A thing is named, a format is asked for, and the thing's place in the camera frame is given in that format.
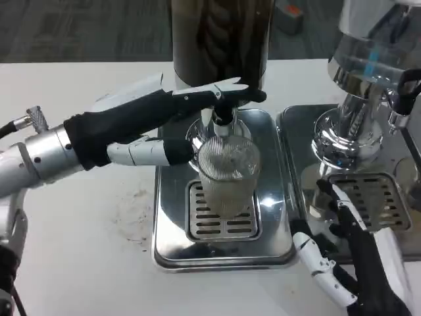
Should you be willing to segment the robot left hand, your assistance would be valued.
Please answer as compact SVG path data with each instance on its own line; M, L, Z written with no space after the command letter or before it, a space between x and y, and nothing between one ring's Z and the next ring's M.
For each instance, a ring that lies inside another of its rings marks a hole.
M203 109L234 109L252 101L261 103L266 93L244 84L240 77L204 86L166 92L162 76L141 81L142 87L157 88L143 96L128 94L104 97L102 111L84 112L64 122L72 149L87 171L111 163L107 147L130 137L141 136L171 120L189 117Z

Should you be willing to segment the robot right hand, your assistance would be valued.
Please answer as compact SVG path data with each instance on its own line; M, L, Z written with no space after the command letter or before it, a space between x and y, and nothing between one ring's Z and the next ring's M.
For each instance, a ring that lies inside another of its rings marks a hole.
M348 315L414 315L414 296L392 229L369 231L339 186L324 179L316 184L331 198L338 219L334 234L347 241L355 275L327 254L306 221L294 220L293 245L312 279Z

